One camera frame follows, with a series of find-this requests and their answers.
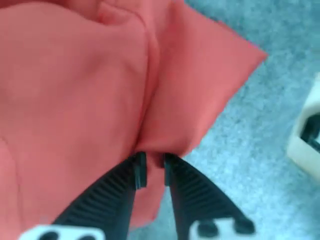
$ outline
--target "white object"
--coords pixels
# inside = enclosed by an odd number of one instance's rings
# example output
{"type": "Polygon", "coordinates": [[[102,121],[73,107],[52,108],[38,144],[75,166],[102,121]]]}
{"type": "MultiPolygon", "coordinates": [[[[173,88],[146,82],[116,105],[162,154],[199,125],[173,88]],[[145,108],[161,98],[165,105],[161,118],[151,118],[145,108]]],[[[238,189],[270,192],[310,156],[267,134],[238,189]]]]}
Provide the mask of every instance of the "white object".
{"type": "Polygon", "coordinates": [[[234,220],[229,218],[221,218],[214,220],[218,228],[219,234],[216,237],[201,237],[198,234],[199,221],[195,221],[189,230],[189,240],[263,240],[264,238],[257,234],[242,235],[237,234],[234,230],[234,220]]]}
{"type": "Polygon", "coordinates": [[[56,233],[57,240],[79,240],[86,236],[91,236],[92,240],[106,240],[101,229],[61,225],[38,225],[24,232],[18,240],[40,240],[47,233],[56,233]]]}
{"type": "Polygon", "coordinates": [[[307,119],[318,113],[320,113],[320,72],[293,127],[287,147],[288,157],[320,181],[320,153],[301,139],[307,119]]]}

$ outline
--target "red fabric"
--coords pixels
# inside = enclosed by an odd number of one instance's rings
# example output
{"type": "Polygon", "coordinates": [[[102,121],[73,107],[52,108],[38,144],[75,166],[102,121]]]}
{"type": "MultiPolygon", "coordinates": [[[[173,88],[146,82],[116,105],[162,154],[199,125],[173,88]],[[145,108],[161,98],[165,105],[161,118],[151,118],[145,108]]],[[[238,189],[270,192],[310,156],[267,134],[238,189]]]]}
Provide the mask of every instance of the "red fabric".
{"type": "Polygon", "coordinates": [[[191,151],[266,54],[179,0],[48,2],[0,3],[0,239],[52,222],[136,151],[145,225],[158,154],[191,151]]]}

